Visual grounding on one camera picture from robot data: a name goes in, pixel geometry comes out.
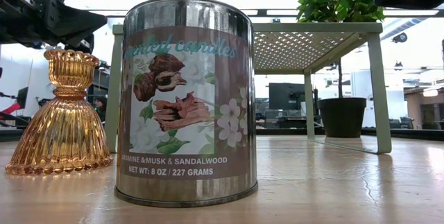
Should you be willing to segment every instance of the tin can lid rim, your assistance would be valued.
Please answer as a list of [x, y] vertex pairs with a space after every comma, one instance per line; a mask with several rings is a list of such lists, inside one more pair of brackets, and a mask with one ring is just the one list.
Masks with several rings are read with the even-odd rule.
[[[140, 6], [143, 6], [143, 5], [146, 5], [146, 4], [149, 4], [149, 3], [158, 2], [158, 1], [168, 1], [168, 0], [148, 0], [148, 1], [145, 1], [145, 2], [138, 3], [136, 6], [133, 6], [133, 7], [132, 7], [132, 8], [126, 13], [126, 15], [128, 15], [131, 11], [135, 10], [136, 8], [138, 8], [138, 7], [140, 7]], [[250, 17], [249, 17], [249, 16], [247, 16], [247, 15], [246, 15], [244, 12], [242, 12], [240, 9], [238, 9], [238, 8], [236, 8], [236, 7], [234, 7], [234, 6], [231, 6], [231, 5], [227, 4], [227, 3], [223, 3], [223, 2], [220, 2], [220, 1], [217, 1], [217, 0], [194, 0], [194, 1], [204, 1], [204, 2], [210, 2], [210, 3], [217, 3], [217, 4], [221, 5], [221, 6], [225, 6], [225, 7], [229, 8], [229, 9], [231, 9], [231, 10], [233, 10], [233, 11], [235, 11], [235, 12], [241, 14], [242, 16], [244, 16], [244, 17], [250, 22], [250, 24], [251, 24], [251, 20], [250, 20]]]

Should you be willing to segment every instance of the ribbed glass vase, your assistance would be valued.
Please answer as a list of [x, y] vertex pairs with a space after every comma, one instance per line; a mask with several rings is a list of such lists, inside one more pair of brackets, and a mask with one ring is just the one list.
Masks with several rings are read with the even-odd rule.
[[49, 80], [55, 98], [25, 129], [8, 173], [30, 175], [97, 169], [107, 166], [110, 151], [98, 114], [86, 100], [99, 60], [80, 51], [50, 50]]

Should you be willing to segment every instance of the desk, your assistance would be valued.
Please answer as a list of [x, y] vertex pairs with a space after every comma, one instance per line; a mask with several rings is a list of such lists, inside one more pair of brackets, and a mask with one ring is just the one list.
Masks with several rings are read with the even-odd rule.
[[[375, 137], [362, 139], [376, 144]], [[0, 143], [1, 168], [16, 145]], [[442, 158], [429, 155], [430, 149], [442, 150], [442, 143], [394, 139], [393, 145], [390, 156], [376, 156], [303, 136], [258, 136], [258, 192], [196, 209], [119, 200], [114, 196], [115, 159], [113, 165], [82, 173], [27, 176], [3, 170], [0, 223], [443, 223], [444, 190], [436, 180], [442, 172], [435, 166]]]

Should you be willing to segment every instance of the white flower illustration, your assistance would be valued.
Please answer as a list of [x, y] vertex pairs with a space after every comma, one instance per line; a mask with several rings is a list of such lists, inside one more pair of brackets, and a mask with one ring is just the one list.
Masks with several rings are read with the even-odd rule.
[[199, 57], [190, 56], [185, 53], [179, 55], [178, 59], [185, 65], [185, 67], [180, 70], [180, 73], [187, 83], [190, 85], [204, 85], [207, 82], [205, 79], [205, 75], [207, 74], [205, 61], [202, 61]]
[[222, 117], [217, 120], [217, 124], [222, 128], [225, 128], [230, 124], [231, 128], [238, 128], [239, 115], [241, 114], [241, 108], [237, 106], [236, 99], [231, 98], [228, 105], [222, 105], [220, 108]]
[[239, 126], [244, 129], [244, 135], [247, 135], [248, 133], [248, 124], [247, 124], [247, 114], [244, 114], [244, 117], [239, 122]]
[[205, 68], [208, 73], [214, 74], [214, 56], [208, 55], [205, 59]]
[[127, 90], [128, 87], [133, 86], [133, 73], [131, 72], [131, 67], [133, 65], [133, 60], [126, 60], [123, 65], [123, 70], [125, 74], [125, 83], [123, 84], [123, 90]]
[[228, 146], [236, 147], [236, 144], [242, 140], [242, 134], [237, 132], [237, 125], [231, 125], [231, 123], [227, 123], [224, 126], [221, 126], [223, 129], [219, 133], [220, 140], [228, 139]]
[[241, 90], [241, 97], [242, 97], [242, 108], [247, 108], [247, 89], [245, 87], [240, 88]]
[[159, 142], [168, 140], [168, 133], [160, 130], [156, 120], [147, 119], [145, 122], [143, 117], [138, 117], [131, 122], [130, 143], [133, 148], [130, 149], [130, 152], [156, 153], [155, 147]]

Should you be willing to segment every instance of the black plant pot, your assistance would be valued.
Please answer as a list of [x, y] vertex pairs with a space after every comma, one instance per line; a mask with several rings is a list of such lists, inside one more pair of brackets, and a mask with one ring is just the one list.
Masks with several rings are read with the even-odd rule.
[[329, 98], [318, 101], [327, 137], [356, 138], [361, 136], [366, 109], [365, 98]]

